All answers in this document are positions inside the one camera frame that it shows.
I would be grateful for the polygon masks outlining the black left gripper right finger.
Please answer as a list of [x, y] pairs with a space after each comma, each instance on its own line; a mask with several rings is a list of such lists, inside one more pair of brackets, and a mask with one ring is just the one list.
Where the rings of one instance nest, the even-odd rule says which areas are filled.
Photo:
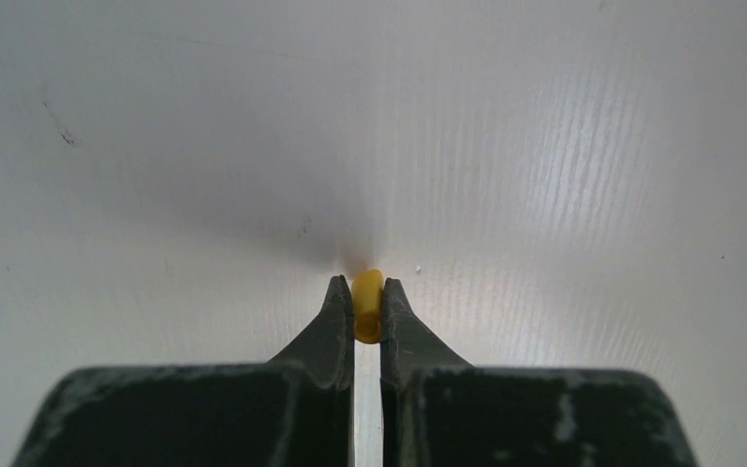
[[661, 387], [619, 369], [476, 367], [382, 293], [387, 466], [693, 466]]

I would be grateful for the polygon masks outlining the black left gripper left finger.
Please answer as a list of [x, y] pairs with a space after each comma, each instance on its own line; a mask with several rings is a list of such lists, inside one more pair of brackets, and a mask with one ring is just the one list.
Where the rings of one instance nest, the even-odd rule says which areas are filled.
[[350, 466], [350, 289], [264, 363], [113, 366], [64, 376], [39, 407], [17, 466]]

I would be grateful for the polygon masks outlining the yellow pen cap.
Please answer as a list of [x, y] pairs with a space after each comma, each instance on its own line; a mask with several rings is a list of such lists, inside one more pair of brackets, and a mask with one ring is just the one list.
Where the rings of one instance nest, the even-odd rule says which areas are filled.
[[359, 342], [376, 344], [380, 341], [383, 287], [384, 276], [379, 269], [363, 272], [351, 284], [354, 336]]

